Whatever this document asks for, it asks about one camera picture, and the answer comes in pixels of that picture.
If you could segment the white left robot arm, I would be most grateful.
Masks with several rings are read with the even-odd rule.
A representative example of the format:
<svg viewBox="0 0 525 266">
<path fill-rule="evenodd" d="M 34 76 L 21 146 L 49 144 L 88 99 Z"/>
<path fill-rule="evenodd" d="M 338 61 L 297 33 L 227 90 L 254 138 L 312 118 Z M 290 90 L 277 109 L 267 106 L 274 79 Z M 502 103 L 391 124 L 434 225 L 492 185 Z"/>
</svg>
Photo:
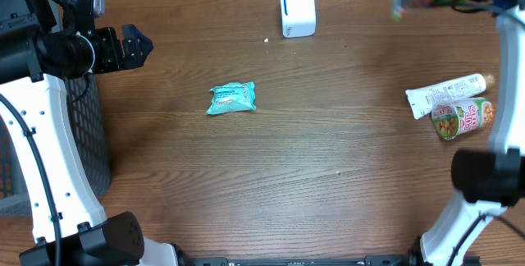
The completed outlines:
<svg viewBox="0 0 525 266">
<path fill-rule="evenodd" d="M 170 265 L 173 244 L 145 237 L 130 212 L 108 217 L 85 175 L 66 82 L 142 67 L 152 41 L 135 26 L 97 28 L 105 0 L 1 0 L 1 115 L 32 205 L 24 265 Z"/>
</svg>

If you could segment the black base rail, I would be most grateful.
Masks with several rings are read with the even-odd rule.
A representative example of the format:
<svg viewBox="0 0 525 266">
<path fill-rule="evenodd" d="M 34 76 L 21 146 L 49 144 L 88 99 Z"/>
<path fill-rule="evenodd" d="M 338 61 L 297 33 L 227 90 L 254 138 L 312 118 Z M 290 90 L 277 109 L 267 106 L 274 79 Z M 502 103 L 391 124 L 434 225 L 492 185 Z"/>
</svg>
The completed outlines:
<svg viewBox="0 0 525 266">
<path fill-rule="evenodd" d="M 193 258 L 193 266 L 417 266 L 415 255 L 367 255 L 354 259 L 227 259 Z"/>
</svg>

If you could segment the grey plastic lattice basket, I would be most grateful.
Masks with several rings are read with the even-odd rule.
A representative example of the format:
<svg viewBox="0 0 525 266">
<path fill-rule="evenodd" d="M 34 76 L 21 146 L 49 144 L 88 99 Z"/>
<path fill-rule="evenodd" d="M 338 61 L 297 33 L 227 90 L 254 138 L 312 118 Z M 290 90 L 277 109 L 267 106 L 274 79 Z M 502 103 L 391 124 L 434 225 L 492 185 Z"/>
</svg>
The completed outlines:
<svg viewBox="0 0 525 266">
<path fill-rule="evenodd" d="M 111 168 L 97 81 L 86 73 L 80 78 L 62 79 L 71 133 L 91 189 L 97 197 L 111 185 Z M 1 123 L 1 215 L 29 217 L 31 204 L 15 146 Z"/>
</svg>

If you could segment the white conditioner tube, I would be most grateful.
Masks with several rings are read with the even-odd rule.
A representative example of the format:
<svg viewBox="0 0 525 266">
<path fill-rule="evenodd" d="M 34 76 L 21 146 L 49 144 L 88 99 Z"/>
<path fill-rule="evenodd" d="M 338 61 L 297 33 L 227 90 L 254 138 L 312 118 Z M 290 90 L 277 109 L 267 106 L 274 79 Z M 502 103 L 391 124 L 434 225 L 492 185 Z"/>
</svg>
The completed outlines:
<svg viewBox="0 0 525 266">
<path fill-rule="evenodd" d="M 418 89 L 407 89 L 405 94 L 413 117 L 418 120 L 431 113 L 439 103 L 454 102 L 474 97 L 495 86 L 492 74 L 474 73 Z"/>
</svg>

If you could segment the white barcode scanner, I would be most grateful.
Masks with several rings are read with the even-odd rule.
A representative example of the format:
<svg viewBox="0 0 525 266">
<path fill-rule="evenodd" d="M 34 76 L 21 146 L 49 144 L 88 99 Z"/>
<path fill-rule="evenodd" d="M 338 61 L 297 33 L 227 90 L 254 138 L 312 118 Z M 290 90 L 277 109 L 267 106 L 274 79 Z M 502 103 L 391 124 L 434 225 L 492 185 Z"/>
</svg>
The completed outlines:
<svg viewBox="0 0 525 266">
<path fill-rule="evenodd" d="M 312 36 L 316 31 L 315 0 L 280 0 L 281 24 L 284 38 Z"/>
</svg>

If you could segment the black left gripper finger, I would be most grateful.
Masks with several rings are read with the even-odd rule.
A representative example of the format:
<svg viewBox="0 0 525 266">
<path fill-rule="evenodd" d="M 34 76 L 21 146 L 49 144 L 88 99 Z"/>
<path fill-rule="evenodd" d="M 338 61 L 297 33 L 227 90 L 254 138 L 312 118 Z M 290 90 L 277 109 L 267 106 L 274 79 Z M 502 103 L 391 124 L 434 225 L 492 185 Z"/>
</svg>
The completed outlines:
<svg viewBox="0 0 525 266">
<path fill-rule="evenodd" d="M 151 53 L 153 41 L 143 35 L 135 25 L 123 25 L 122 45 L 126 53 Z"/>
<path fill-rule="evenodd" d="M 153 51 L 152 48 L 124 49 L 123 69 L 130 70 L 140 68 L 144 65 L 148 55 Z"/>
</svg>

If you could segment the teal foil packet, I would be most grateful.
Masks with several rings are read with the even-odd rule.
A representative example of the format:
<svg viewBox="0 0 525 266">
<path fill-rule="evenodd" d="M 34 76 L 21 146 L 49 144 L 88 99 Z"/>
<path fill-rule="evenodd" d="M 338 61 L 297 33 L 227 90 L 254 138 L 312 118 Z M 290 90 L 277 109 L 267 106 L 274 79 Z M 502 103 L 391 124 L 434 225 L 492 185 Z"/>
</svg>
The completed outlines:
<svg viewBox="0 0 525 266">
<path fill-rule="evenodd" d="M 231 82 L 210 89 L 213 94 L 208 115 L 221 115 L 229 112 L 255 111 L 255 84 L 253 82 Z"/>
</svg>

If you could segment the green cup noodles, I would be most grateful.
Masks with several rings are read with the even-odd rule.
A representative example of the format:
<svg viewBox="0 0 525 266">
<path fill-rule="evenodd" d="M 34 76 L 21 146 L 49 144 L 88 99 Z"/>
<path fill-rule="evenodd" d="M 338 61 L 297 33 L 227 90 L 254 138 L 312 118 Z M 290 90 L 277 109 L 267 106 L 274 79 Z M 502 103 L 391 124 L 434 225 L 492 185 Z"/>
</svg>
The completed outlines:
<svg viewBox="0 0 525 266">
<path fill-rule="evenodd" d="M 436 105 L 431 111 L 431 120 L 439 137 L 452 140 L 491 125 L 495 120 L 495 109 L 483 97 L 462 99 Z"/>
</svg>

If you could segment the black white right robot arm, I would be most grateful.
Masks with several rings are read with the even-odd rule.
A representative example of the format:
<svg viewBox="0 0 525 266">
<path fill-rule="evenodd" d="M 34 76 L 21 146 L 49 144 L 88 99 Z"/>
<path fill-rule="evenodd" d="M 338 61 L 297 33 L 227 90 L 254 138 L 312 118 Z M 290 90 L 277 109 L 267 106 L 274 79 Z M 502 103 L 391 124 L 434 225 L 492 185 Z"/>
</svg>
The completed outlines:
<svg viewBox="0 0 525 266">
<path fill-rule="evenodd" d="M 428 0 L 431 7 L 491 12 L 500 40 L 497 113 L 486 151 L 459 150 L 454 193 L 414 246 L 410 265 L 462 265 L 484 228 L 524 196 L 524 0 Z"/>
</svg>

